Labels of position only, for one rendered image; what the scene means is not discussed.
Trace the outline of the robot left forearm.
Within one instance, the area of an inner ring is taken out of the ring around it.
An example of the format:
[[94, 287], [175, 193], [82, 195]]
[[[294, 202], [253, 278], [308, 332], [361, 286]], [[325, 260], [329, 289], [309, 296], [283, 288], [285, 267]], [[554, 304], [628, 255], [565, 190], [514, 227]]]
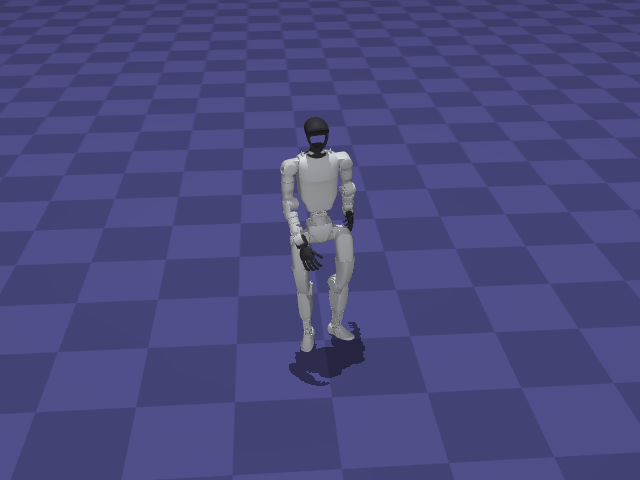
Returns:
[[[355, 189], [356, 189], [356, 187], [355, 187]], [[353, 198], [355, 196], [355, 193], [350, 195], [350, 196], [348, 196], [348, 197], [345, 197], [345, 196], [342, 195], [342, 211], [343, 211], [344, 215], [346, 215], [345, 214], [346, 211], [352, 211], [352, 213], [353, 213], [353, 202], [354, 202]]]

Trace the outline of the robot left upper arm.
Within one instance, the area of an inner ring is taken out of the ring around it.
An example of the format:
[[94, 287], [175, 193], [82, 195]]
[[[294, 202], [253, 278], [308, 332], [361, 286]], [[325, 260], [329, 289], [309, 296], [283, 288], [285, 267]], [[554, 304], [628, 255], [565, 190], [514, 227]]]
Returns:
[[348, 197], [356, 192], [354, 184], [351, 182], [353, 176], [353, 162], [347, 152], [335, 152], [339, 161], [339, 173], [341, 179], [340, 193]]

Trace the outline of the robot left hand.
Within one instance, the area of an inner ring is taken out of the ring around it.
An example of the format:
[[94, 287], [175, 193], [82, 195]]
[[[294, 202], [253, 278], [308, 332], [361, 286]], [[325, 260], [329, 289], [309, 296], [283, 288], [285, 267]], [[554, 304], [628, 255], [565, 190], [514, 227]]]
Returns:
[[353, 213], [352, 213], [352, 211], [346, 211], [346, 212], [345, 212], [345, 214], [346, 214], [346, 215], [345, 215], [345, 217], [346, 217], [347, 219], [346, 219], [346, 220], [344, 220], [344, 221], [342, 221], [342, 222], [344, 223], [344, 222], [347, 222], [347, 221], [348, 221], [348, 222], [347, 222], [347, 224], [345, 224], [345, 226], [348, 226], [348, 225], [349, 225], [347, 228], [348, 228], [348, 229], [350, 230], [350, 232], [351, 232], [351, 231], [352, 231], [352, 229], [353, 229], [353, 222], [354, 222], [354, 220], [353, 220], [353, 215], [354, 215], [354, 211], [353, 211]]

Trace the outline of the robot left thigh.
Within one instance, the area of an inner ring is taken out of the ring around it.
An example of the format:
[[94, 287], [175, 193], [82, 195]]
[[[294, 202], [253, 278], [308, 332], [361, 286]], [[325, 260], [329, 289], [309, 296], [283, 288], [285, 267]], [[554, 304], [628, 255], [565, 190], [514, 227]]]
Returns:
[[333, 292], [342, 291], [352, 277], [355, 257], [353, 237], [345, 225], [333, 225], [335, 242], [336, 274], [328, 278], [328, 285]]

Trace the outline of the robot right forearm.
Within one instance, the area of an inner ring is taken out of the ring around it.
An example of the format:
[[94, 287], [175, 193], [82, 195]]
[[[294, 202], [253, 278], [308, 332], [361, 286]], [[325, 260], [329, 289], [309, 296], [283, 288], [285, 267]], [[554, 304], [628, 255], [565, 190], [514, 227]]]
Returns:
[[[297, 246], [304, 243], [301, 235], [303, 234], [303, 228], [300, 226], [298, 212], [290, 211], [290, 204], [287, 199], [282, 202], [284, 217], [288, 222], [290, 228], [290, 234], [293, 236], [294, 242]], [[304, 235], [304, 234], [303, 234]]]

